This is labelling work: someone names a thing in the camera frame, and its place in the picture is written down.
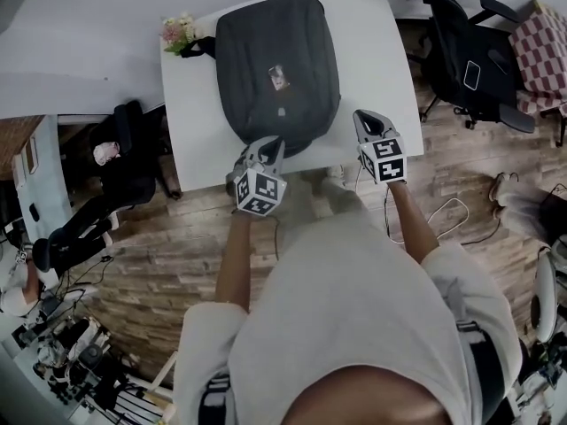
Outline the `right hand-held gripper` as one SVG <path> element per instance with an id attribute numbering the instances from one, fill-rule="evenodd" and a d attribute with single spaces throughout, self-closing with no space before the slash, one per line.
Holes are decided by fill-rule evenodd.
<path id="1" fill-rule="evenodd" d="M 374 182 L 404 182 L 407 179 L 407 155 L 392 121 L 374 111 L 356 110 L 353 122 L 360 144 L 361 165 Z M 382 139 L 368 142 L 368 137 Z"/>

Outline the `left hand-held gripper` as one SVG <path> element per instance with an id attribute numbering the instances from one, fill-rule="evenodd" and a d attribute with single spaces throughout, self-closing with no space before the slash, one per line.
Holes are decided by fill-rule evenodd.
<path id="1" fill-rule="evenodd" d="M 241 212 L 265 217 L 282 202 L 287 182 L 280 175 L 285 140 L 281 136 L 262 137 L 243 151 L 226 177 L 227 193 Z"/>

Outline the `dark grey backpack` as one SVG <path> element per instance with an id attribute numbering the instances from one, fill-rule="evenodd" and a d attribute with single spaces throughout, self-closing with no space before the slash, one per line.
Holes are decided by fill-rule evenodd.
<path id="1" fill-rule="evenodd" d="M 244 144 L 281 136 L 290 158 L 329 131 L 341 95 L 319 0 L 265 0 L 226 13 L 213 36 L 194 41 L 181 57 L 203 54 L 216 62 L 223 112 Z M 275 65 L 291 84 L 281 91 L 268 75 Z"/>

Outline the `person's right forearm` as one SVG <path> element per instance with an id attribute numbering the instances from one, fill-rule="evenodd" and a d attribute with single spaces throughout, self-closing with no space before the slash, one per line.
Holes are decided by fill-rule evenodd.
<path id="1" fill-rule="evenodd" d="M 405 182 L 389 182 L 388 189 L 399 215 L 400 228 L 407 253 L 417 263 L 436 248 L 439 241 L 419 209 Z"/>

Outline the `person's left forearm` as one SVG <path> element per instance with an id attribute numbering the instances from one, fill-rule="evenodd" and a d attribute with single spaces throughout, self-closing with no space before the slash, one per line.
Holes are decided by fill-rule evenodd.
<path id="1" fill-rule="evenodd" d="M 214 293 L 216 302 L 238 305 L 247 313 L 251 304 L 251 225 L 249 213 L 231 216 Z"/>

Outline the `white table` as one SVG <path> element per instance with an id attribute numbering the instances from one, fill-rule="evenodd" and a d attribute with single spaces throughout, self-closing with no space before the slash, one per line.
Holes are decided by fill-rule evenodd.
<path id="1" fill-rule="evenodd" d="M 416 93 L 400 32 L 387 0 L 319 0 L 338 65 L 341 102 L 329 132 L 283 163 L 286 173 L 353 163 L 353 112 L 389 118 L 409 156 L 423 154 Z M 182 191 L 225 182 L 244 145 L 221 108 L 216 67 L 207 55 L 161 54 L 162 81 L 178 181 Z"/>

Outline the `person's beige trousers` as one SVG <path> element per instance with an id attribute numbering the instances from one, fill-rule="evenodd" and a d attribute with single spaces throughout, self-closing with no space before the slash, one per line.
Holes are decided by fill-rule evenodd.
<path id="1" fill-rule="evenodd" d="M 312 191 L 316 200 L 324 200 L 327 204 L 322 210 L 315 210 L 321 219 L 354 215 L 359 218 L 371 217 L 369 210 L 359 196 L 348 189 L 340 178 L 324 177 L 312 181 Z"/>

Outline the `white-edged smartphone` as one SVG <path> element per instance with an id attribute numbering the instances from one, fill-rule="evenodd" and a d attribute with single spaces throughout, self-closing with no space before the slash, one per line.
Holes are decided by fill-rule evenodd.
<path id="1" fill-rule="evenodd" d="M 463 85 L 472 91 L 476 91 L 478 89 L 479 79 L 481 74 L 480 66 L 469 60 L 467 62 L 464 76 L 463 76 Z"/>

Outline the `pink flower plant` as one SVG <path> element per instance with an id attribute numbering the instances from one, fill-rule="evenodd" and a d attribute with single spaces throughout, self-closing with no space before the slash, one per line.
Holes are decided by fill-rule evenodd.
<path id="1" fill-rule="evenodd" d="M 160 37 L 165 43 L 165 52 L 180 56 L 184 49 L 197 40 L 194 19 L 186 12 L 177 18 L 165 18 Z"/>

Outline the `pink white cloth bundle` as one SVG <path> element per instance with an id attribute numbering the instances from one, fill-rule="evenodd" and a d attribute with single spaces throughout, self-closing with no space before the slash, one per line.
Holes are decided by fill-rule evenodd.
<path id="1" fill-rule="evenodd" d="M 104 142 L 97 145 L 93 151 L 95 162 L 99 166 L 104 166 L 111 160 L 120 156 L 120 146 L 116 142 Z"/>

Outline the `person's light grey shirt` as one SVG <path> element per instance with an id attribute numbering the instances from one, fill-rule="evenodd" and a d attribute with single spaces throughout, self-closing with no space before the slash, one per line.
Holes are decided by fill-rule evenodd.
<path id="1" fill-rule="evenodd" d="M 458 243 L 414 261 L 361 213 L 303 227 L 250 312 L 205 302 L 184 316 L 174 399 L 182 425 L 216 375 L 237 425 L 280 425 L 299 394 L 341 368 L 392 371 L 426 388 L 453 425 L 480 425 L 469 341 L 488 336 L 509 390 L 522 354 L 509 302 Z"/>

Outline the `pink checkered cloth table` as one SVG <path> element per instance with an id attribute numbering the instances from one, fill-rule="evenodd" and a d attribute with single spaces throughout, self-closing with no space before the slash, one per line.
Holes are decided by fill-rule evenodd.
<path id="1" fill-rule="evenodd" d="M 567 119 L 567 16 L 533 0 L 533 11 L 509 36 L 524 88 L 520 111 L 557 110 Z"/>

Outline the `light blue desk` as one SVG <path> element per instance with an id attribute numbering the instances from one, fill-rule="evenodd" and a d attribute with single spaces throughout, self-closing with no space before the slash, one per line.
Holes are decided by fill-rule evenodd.
<path id="1" fill-rule="evenodd" d="M 47 238 L 71 219 L 73 213 L 67 194 L 58 143 L 58 119 L 43 117 L 12 159 L 12 173 L 19 207 L 30 241 Z M 40 220 L 34 222 L 28 207 L 35 204 Z"/>

